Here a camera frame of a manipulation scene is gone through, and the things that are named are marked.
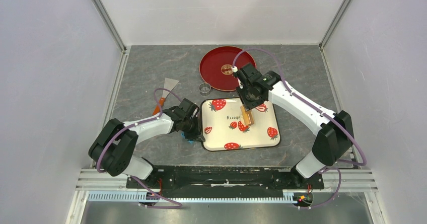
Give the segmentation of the white strawberry print tray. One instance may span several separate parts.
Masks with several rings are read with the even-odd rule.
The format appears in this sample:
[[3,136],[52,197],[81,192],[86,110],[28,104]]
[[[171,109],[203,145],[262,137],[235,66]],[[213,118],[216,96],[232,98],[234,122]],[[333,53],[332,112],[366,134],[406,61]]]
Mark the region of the white strawberry print tray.
[[273,104],[266,101],[251,110],[253,123],[245,125],[239,98],[202,102],[204,149],[210,152],[277,146],[280,133]]

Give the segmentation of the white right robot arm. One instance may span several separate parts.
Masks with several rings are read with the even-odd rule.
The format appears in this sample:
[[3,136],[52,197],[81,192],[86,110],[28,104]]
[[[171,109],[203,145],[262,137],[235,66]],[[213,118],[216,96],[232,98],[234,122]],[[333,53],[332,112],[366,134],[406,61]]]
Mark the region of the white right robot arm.
[[236,91],[246,111],[270,102],[296,117],[316,136],[311,151],[292,168],[294,186],[305,187],[315,173],[333,166],[352,147],[351,117],[345,111],[335,113],[321,107],[287,85],[277,73],[262,74],[250,63],[241,68],[234,66],[232,72],[239,82]]

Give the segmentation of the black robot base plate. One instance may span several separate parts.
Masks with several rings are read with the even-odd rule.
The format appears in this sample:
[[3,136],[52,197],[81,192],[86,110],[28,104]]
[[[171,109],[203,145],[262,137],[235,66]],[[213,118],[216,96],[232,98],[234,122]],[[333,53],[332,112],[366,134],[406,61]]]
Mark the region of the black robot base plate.
[[281,197],[284,190],[324,189],[320,174],[304,179],[279,167],[156,166],[143,183],[168,198]]

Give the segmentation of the wooden rolling pin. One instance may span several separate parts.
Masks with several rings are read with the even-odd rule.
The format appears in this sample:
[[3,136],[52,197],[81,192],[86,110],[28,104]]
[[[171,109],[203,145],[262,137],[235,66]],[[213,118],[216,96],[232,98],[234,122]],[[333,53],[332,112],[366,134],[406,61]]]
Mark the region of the wooden rolling pin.
[[240,107],[242,113],[243,124],[245,126],[251,126],[254,124],[252,110],[247,110],[244,106]]

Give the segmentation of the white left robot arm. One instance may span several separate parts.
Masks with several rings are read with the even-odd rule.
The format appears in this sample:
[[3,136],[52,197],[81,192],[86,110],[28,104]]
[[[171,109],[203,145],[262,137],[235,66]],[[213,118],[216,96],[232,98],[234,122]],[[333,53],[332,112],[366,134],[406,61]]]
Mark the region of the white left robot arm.
[[141,120],[110,119],[89,148],[88,155],[100,172],[112,177],[134,176],[145,187],[152,188],[157,184],[158,174],[148,160],[133,155],[135,147],[145,140],[174,132],[181,132],[188,141],[204,142],[199,111],[199,106],[185,98],[178,106]]

